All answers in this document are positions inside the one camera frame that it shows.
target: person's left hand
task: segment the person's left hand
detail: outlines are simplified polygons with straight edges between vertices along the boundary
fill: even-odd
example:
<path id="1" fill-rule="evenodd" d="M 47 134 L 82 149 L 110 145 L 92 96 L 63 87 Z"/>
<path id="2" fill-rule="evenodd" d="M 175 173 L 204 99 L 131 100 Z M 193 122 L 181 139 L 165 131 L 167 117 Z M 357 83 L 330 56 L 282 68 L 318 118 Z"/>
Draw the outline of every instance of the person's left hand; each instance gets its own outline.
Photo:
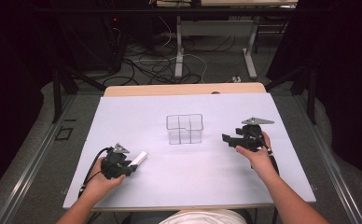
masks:
<path id="1" fill-rule="evenodd" d="M 104 157 L 100 158 L 94 164 L 89 176 L 89 178 L 92 177 L 92 179 L 88 182 L 84 192 L 81 195 L 81 197 L 89 198 L 89 201 L 93 204 L 101 201 L 111 189 L 119 186 L 126 178 L 126 175 L 121 175 L 115 179 L 107 179 L 103 173 L 100 172 L 103 159 Z"/>

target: person's right arm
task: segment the person's right arm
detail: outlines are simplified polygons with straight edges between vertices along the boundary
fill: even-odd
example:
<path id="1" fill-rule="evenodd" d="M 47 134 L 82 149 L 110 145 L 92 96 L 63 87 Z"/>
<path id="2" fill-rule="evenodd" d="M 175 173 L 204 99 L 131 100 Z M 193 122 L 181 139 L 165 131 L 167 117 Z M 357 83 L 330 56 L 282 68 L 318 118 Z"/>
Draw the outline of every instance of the person's right arm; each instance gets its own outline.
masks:
<path id="1" fill-rule="evenodd" d="M 266 144 L 271 147 L 269 136 L 265 133 L 263 135 Z M 268 188 L 284 223 L 328 223 L 276 173 L 265 147 L 258 152 L 240 146 L 237 146 L 236 150 L 251 161 L 252 167 Z"/>

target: white shirt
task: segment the white shirt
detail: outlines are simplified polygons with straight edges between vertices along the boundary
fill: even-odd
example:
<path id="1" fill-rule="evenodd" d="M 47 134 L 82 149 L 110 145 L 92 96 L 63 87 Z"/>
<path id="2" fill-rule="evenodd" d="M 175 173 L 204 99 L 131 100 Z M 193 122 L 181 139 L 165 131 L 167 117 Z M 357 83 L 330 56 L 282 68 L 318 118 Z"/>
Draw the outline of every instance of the white shirt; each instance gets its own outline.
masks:
<path id="1" fill-rule="evenodd" d="M 160 224 L 247 224 L 239 214 L 225 209 L 209 211 L 180 211 Z"/>

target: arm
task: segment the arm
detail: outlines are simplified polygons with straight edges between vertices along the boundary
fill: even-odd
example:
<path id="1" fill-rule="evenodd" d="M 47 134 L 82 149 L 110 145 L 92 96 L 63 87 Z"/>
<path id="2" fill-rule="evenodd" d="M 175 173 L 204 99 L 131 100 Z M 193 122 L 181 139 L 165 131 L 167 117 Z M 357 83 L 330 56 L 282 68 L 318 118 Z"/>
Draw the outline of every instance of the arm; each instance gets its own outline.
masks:
<path id="1" fill-rule="evenodd" d="M 265 133 L 263 135 L 266 144 L 271 147 L 269 136 Z M 267 148 L 263 147 L 258 152 L 252 152 L 237 146 L 236 150 L 251 161 L 254 170 L 268 188 L 284 223 L 328 223 L 275 172 Z"/>
<path id="2" fill-rule="evenodd" d="M 100 173 L 102 160 L 103 158 L 97 160 L 94 164 L 94 167 L 90 172 L 91 180 L 88 182 L 83 194 L 62 216 L 58 221 L 58 224 L 85 223 L 93 206 L 101 201 L 111 189 L 119 186 L 125 179 L 125 175 L 110 180 L 105 178 L 105 176 Z"/>

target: desk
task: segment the desk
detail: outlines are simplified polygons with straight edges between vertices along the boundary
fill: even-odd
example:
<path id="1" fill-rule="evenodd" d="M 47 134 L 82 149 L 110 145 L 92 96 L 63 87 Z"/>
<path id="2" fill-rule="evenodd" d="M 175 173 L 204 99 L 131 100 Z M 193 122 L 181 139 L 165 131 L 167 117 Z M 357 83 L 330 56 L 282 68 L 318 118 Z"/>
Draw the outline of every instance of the desk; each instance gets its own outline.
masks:
<path id="1" fill-rule="evenodd" d="M 203 115 L 202 142 L 169 145 L 166 115 L 187 113 Z M 63 207 L 77 199 L 97 152 L 116 142 L 130 150 L 130 160 L 141 151 L 148 157 L 95 211 L 271 206 L 272 198 L 249 161 L 221 138 L 222 133 L 236 136 L 234 129 L 253 116 L 274 120 L 262 129 L 271 136 L 280 174 L 306 202 L 315 202 L 272 97 L 261 84 L 235 83 L 108 88 Z"/>
<path id="2" fill-rule="evenodd" d="M 202 7 L 258 7 L 295 5 L 298 0 L 202 0 Z M 158 7 L 189 7 L 190 3 L 183 1 L 157 1 Z M 182 35 L 235 35 L 249 36 L 247 48 L 243 49 L 248 75 L 257 78 L 257 72 L 251 58 L 255 37 L 258 31 L 259 17 L 252 21 L 182 21 L 177 16 L 177 59 L 175 65 L 176 77 L 182 76 L 184 49 Z"/>

